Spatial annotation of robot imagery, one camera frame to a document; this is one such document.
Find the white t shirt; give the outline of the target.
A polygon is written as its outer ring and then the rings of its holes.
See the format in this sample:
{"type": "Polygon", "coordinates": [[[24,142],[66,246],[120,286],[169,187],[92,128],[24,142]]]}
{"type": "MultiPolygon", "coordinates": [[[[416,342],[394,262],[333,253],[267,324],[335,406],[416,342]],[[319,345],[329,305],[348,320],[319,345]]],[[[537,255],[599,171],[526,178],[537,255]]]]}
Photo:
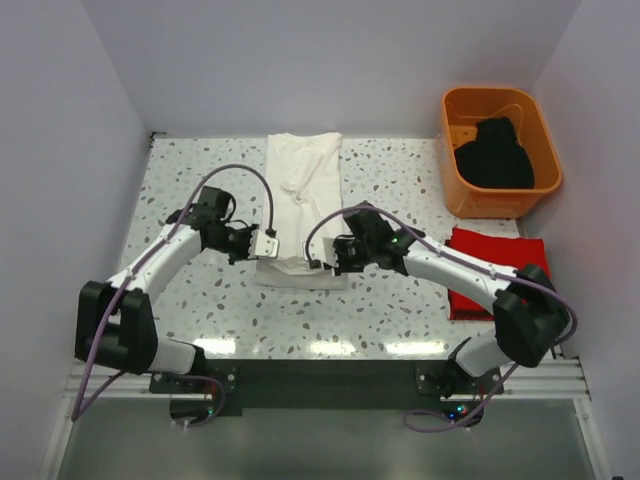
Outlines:
{"type": "Polygon", "coordinates": [[[343,207],[340,150],[337,132],[315,136],[290,133],[267,137],[264,176],[274,199],[273,228],[278,257],[256,264],[258,284],[275,288],[343,290],[347,276],[312,270],[304,259],[303,243],[311,230],[343,207]]]}

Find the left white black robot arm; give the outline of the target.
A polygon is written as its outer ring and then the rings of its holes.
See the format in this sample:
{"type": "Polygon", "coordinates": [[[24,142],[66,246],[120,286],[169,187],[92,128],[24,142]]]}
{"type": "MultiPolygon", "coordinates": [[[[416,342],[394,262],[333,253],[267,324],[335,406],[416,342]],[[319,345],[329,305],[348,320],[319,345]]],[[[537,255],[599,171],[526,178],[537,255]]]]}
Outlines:
{"type": "Polygon", "coordinates": [[[170,214],[159,236],[125,269],[104,282],[89,281],[79,293],[74,356],[85,364],[130,374],[172,373],[185,392],[207,380],[204,350],[194,344],[161,339],[153,304],[174,277],[201,252],[215,251],[228,263],[255,260],[259,226],[233,226],[232,194],[206,187],[186,212],[170,214]]]}

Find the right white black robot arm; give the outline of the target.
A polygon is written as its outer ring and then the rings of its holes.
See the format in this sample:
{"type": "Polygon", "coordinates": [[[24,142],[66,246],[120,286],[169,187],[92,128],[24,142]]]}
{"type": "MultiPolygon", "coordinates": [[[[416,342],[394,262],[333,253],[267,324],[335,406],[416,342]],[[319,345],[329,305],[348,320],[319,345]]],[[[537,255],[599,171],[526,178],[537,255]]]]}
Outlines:
{"type": "Polygon", "coordinates": [[[335,274],[375,264],[439,284],[491,314],[493,329],[463,340],[430,375],[442,397],[469,392],[482,376],[509,362],[537,367],[576,329],[574,312],[536,265],[516,268],[461,253],[366,202],[339,214],[348,233],[322,241],[323,262],[335,274]]]}

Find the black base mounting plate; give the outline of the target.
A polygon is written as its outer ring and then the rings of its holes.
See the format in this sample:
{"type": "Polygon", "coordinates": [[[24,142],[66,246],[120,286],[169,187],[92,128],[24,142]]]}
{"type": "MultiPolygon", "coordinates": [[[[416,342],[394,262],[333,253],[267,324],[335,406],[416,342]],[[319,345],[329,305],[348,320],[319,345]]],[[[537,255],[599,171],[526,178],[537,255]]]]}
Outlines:
{"type": "Polygon", "coordinates": [[[208,360],[208,380],[155,374],[149,391],[169,398],[174,420],[208,413],[239,417],[251,409],[435,410],[457,419],[501,380],[450,378],[446,360],[208,360]]]}

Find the folded red t shirt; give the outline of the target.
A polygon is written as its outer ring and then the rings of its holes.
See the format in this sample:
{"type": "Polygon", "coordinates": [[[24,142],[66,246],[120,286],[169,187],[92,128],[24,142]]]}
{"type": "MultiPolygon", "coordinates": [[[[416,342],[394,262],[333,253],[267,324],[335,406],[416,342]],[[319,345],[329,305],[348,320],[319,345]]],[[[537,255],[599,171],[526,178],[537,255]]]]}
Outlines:
{"type": "MultiPolygon", "coordinates": [[[[544,241],[541,239],[487,236],[454,227],[451,237],[445,242],[445,245],[481,260],[514,266],[517,269],[534,264],[541,267],[546,275],[551,277],[544,241]]],[[[489,322],[494,319],[491,313],[469,298],[452,290],[448,290],[447,295],[450,320],[489,322]]]]}

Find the black garment in bin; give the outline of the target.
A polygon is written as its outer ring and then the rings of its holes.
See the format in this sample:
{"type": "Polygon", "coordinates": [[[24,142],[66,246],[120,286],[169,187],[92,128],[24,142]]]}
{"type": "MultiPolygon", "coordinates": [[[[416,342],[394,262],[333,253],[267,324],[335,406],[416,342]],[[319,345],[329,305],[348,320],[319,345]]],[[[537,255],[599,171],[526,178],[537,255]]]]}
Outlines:
{"type": "Polygon", "coordinates": [[[476,128],[475,139],[454,150],[460,176],[478,188],[533,189],[533,167],[511,120],[489,118],[476,128]]]}

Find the orange plastic bin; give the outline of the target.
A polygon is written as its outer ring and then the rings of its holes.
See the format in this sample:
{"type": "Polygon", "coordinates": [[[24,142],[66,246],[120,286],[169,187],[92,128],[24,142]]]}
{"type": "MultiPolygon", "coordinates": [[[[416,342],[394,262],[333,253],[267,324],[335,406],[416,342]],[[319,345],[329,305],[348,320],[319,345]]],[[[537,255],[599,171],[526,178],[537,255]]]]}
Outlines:
{"type": "Polygon", "coordinates": [[[437,151],[445,204],[459,218],[520,218],[563,181],[536,101],[516,88],[446,92],[437,151]]]}

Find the aluminium extrusion rail frame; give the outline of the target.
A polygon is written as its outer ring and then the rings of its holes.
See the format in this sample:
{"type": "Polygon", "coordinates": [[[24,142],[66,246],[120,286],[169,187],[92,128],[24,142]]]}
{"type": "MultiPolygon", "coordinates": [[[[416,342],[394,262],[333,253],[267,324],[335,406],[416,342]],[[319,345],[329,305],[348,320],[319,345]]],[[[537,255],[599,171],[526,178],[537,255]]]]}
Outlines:
{"type": "MultiPolygon", "coordinates": [[[[221,360],[440,360],[484,323],[424,325],[371,317],[269,316],[233,325],[182,323],[179,339],[221,360]]],[[[77,422],[75,366],[40,475],[44,479],[600,479],[609,465],[580,363],[548,357],[507,377],[476,427],[416,433],[404,409],[253,407],[185,430],[145,377],[125,377],[77,422]]]]}

